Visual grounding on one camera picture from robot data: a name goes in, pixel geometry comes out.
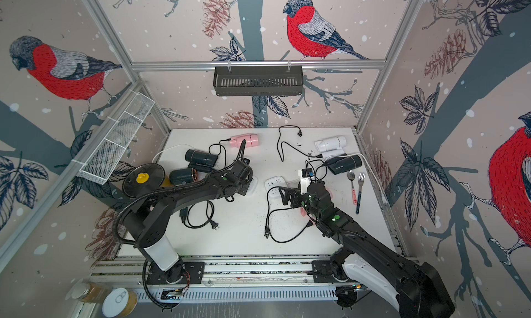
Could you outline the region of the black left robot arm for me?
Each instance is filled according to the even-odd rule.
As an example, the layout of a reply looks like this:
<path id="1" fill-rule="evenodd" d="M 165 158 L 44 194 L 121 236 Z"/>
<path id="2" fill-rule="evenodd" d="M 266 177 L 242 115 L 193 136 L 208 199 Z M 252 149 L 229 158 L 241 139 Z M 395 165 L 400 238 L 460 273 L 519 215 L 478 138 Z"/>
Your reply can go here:
<path id="1" fill-rule="evenodd" d="M 136 247 L 163 272 L 175 269 L 181 257 L 166 235 L 171 216 L 203 201 L 233 201 L 236 194 L 246 195 L 253 180 L 253 169 L 244 161 L 246 143 L 241 141 L 232 164 L 200 181 L 157 189 L 133 199 L 113 222 L 114 239 Z"/>

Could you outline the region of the pink hair dryer near arm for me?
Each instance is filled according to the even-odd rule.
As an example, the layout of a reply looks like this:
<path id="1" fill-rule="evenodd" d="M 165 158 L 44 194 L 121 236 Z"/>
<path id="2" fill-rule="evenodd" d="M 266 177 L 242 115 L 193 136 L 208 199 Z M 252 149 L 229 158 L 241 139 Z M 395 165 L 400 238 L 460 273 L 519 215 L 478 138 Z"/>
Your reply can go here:
<path id="1" fill-rule="evenodd" d="M 307 217 L 306 228 L 312 227 L 316 224 L 317 220 L 309 214 L 303 207 L 300 207 L 300 212 L 303 217 Z"/>

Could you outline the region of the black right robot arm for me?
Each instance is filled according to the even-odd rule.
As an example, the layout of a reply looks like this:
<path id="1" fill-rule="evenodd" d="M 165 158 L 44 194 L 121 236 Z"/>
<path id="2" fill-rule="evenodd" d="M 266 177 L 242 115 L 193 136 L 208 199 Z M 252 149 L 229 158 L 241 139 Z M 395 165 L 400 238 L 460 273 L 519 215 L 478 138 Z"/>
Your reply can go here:
<path id="1" fill-rule="evenodd" d="M 437 269 L 418 264 L 387 247 L 349 214 L 334 206 L 323 183 L 312 183 L 305 194 L 281 187 L 284 205 L 301 207 L 315 217 L 323 236 L 341 248 L 330 257 L 333 275 L 360 282 L 392 305 L 401 317 L 451 317 L 455 305 Z"/>

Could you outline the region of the white power strip right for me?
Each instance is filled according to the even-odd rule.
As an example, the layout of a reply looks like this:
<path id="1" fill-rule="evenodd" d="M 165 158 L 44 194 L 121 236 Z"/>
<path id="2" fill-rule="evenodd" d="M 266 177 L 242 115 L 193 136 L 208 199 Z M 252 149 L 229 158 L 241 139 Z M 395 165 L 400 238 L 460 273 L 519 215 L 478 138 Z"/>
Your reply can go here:
<path id="1" fill-rule="evenodd" d="M 281 199 L 279 189 L 281 187 L 287 187 L 287 183 L 283 176 L 274 176 L 265 181 L 264 187 L 269 199 Z"/>

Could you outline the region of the white power strip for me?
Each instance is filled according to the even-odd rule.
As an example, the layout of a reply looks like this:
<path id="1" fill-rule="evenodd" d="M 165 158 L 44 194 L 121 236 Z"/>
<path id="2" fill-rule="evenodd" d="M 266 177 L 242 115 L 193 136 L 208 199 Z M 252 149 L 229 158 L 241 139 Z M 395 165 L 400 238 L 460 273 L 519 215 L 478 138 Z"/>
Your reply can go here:
<path id="1" fill-rule="evenodd" d="M 283 176 L 274 176 L 265 181 L 264 187 L 269 199 L 281 199 L 279 189 L 281 187 L 287 187 L 287 183 Z"/>
<path id="2" fill-rule="evenodd" d="M 246 193 L 247 196 L 250 196 L 250 195 L 254 194 L 254 192 L 257 189 L 258 182 L 259 181 L 258 181 L 257 177 L 253 176 L 253 178 L 252 178 L 252 180 L 251 180 L 251 182 L 250 182 L 250 184 L 248 186 L 248 190 L 247 190 L 247 193 Z"/>

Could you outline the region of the white power strip left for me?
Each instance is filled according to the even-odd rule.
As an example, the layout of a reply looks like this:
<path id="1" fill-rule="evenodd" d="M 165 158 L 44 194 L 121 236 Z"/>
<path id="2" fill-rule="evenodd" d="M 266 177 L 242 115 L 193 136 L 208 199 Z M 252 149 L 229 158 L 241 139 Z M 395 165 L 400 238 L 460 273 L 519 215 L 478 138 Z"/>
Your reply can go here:
<path id="1" fill-rule="evenodd" d="M 252 178 L 252 180 L 251 180 L 251 182 L 250 182 L 250 184 L 248 186 L 248 190 L 247 190 L 247 193 L 246 193 L 247 196 L 250 196 L 250 195 L 254 194 L 254 192 L 257 189 L 258 182 L 259 181 L 258 181 L 257 177 L 253 176 L 253 178 Z"/>

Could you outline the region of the dark green folding hair dryer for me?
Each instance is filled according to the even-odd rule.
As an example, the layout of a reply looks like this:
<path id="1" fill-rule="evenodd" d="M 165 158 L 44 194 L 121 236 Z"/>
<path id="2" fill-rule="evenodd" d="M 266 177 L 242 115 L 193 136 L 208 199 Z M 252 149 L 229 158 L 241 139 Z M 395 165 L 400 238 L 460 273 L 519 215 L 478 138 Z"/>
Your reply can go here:
<path id="1" fill-rule="evenodd" d="M 324 165 L 332 174 L 338 175 L 362 167 L 363 162 L 359 156 L 336 156 L 328 159 Z"/>

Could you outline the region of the pink folding hair dryer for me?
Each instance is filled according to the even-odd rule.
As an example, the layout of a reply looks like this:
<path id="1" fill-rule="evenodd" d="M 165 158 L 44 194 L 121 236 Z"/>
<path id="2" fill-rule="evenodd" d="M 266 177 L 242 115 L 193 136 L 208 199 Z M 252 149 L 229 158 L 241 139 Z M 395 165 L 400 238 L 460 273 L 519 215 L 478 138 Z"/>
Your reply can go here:
<path id="1" fill-rule="evenodd" d="M 231 147 L 240 148 L 241 144 L 246 142 L 247 147 L 259 146 L 259 137 L 257 134 L 243 134 L 232 136 L 229 143 Z"/>

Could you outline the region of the white folding hair dryer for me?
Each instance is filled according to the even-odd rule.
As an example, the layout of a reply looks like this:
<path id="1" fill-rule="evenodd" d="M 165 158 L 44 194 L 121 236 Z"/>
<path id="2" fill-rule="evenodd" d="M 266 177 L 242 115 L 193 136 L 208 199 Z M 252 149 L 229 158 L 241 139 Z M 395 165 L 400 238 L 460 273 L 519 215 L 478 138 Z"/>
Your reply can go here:
<path id="1" fill-rule="evenodd" d="M 318 152 L 332 152 L 343 149 L 347 146 L 347 140 L 343 135 L 337 135 L 330 138 L 315 141 L 315 146 Z"/>

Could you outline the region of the dark green small hair dryer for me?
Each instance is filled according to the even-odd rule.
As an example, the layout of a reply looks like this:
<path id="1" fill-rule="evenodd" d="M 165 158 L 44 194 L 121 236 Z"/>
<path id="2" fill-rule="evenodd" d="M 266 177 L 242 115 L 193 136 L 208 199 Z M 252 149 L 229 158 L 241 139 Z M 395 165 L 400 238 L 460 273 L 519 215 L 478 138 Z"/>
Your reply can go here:
<path id="1" fill-rule="evenodd" d="M 210 173 L 217 163 L 218 156 L 195 149 L 188 149 L 185 153 L 185 160 L 189 163 L 189 168 L 198 172 Z"/>

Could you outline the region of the green copper long hair dryer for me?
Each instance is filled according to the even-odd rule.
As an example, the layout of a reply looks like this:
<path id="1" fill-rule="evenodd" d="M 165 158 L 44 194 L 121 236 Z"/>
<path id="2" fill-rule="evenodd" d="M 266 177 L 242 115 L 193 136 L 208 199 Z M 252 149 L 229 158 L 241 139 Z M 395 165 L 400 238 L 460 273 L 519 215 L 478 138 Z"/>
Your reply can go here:
<path id="1" fill-rule="evenodd" d="M 197 181 L 197 171 L 194 168 L 183 168 L 170 172 L 169 180 L 174 186 L 185 185 Z"/>

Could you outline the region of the white lidded tin can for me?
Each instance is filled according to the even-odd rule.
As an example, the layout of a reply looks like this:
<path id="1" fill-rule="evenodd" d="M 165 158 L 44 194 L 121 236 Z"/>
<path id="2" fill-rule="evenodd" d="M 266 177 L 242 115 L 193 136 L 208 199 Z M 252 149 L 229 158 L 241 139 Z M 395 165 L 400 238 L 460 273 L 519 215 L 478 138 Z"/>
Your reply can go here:
<path id="1" fill-rule="evenodd" d="M 126 317 L 131 314 L 138 303 L 138 296 L 133 290 L 116 288 L 112 290 L 102 304 L 105 317 Z"/>

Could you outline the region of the glass jar with lid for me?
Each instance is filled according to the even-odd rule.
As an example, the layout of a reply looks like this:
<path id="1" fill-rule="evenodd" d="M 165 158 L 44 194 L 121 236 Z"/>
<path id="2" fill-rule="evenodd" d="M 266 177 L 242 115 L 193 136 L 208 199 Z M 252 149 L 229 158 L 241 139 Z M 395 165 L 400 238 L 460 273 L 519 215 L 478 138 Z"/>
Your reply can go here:
<path id="1" fill-rule="evenodd" d="M 66 299 L 102 304 L 111 291 L 112 287 L 109 285 L 80 280 L 70 289 Z"/>

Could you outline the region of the black hanging wall basket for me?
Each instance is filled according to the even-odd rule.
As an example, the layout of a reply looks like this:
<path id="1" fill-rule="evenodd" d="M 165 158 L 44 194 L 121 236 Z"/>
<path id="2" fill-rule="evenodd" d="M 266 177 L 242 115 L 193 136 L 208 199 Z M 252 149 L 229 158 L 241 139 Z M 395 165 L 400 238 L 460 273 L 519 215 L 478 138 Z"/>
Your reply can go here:
<path id="1" fill-rule="evenodd" d="M 304 87 L 301 66 L 218 67 L 213 87 L 219 97 L 297 96 Z"/>

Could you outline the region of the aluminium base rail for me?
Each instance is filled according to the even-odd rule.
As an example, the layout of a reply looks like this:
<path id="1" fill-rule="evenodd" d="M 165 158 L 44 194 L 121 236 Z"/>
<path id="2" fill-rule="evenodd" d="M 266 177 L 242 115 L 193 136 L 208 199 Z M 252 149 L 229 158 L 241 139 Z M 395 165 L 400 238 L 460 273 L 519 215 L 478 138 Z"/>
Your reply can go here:
<path id="1" fill-rule="evenodd" d="M 160 273 L 143 272 L 142 257 L 99 262 L 90 281 L 137 292 L 141 302 L 156 298 L 165 304 L 251 301 L 336 301 L 362 299 L 372 292 L 367 283 L 333 277 L 327 255 L 236 256 L 184 258 L 188 276 L 177 283 Z"/>

